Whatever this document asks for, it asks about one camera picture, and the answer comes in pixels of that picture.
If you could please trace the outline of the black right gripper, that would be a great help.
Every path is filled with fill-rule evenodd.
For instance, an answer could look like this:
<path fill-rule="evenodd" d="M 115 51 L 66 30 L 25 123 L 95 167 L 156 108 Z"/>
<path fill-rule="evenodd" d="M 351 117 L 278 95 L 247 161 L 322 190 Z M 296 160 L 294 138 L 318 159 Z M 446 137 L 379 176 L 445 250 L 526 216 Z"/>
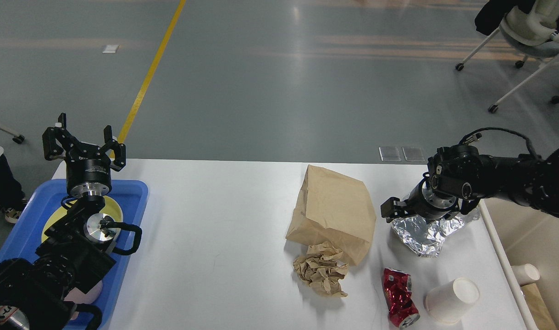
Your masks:
<path fill-rule="evenodd" d="M 388 223 L 392 223 L 395 219 L 419 216 L 430 224 L 441 219 L 451 219 L 458 213 L 457 197 L 436 195 L 425 178 L 405 200 L 390 197 L 381 205 L 381 217 L 388 219 Z"/>

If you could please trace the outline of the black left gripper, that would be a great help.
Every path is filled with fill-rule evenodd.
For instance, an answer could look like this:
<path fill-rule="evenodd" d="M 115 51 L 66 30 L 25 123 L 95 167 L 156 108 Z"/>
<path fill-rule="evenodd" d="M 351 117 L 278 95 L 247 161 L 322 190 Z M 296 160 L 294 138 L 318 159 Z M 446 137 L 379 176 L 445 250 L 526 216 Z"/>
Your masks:
<path fill-rule="evenodd" d="M 68 159 L 66 191 L 69 196 L 105 196 L 112 190 L 111 169 L 120 172 L 126 166 L 126 146 L 112 135 L 111 125 L 103 130 L 105 144 L 95 152 L 94 159 L 84 159 L 85 147 L 67 130 L 67 115 L 61 113 L 54 126 L 43 135 L 43 157 L 47 161 Z"/>

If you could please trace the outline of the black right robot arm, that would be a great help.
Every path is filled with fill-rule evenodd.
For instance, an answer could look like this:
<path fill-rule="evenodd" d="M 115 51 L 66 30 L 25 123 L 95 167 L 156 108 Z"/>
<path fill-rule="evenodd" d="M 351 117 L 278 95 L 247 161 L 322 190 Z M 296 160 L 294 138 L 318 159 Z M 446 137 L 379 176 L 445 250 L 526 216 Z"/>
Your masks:
<path fill-rule="evenodd" d="M 497 157 L 479 153 L 474 146 L 484 129 L 466 134 L 456 145 L 438 148 L 427 161 L 428 171 L 401 200 L 390 197 L 381 205 L 388 223 L 420 216 L 432 222 L 467 215 L 486 198 L 499 198 L 542 211 L 559 219 L 559 149 L 547 158 L 539 156 L 529 137 L 527 153 Z"/>

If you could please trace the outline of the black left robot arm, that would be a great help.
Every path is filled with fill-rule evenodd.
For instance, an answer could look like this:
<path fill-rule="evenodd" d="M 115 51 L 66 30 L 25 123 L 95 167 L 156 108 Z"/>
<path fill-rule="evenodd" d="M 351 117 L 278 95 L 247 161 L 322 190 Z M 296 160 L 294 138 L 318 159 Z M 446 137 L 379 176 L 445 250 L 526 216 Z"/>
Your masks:
<path fill-rule="evenodd" d="M 142 230 L 103 213 L 112 191 L 111 172 L 126 166 L 126 146 L 103 130 L 103 146 L 84 143 L 67 130 L 62 113 L 42 135 L 44 158 L 66 164 L 66 215 L 44 231 L 38 259 L 0 263 L 0 330 L 61 330 L 75 313 L 88 313 L 88 330 L 100 327 L 103 313 L 90 303 L 66 299 L 78 289 L 89 292 L 116 264 L 111 253 L 136 253 Z"/>

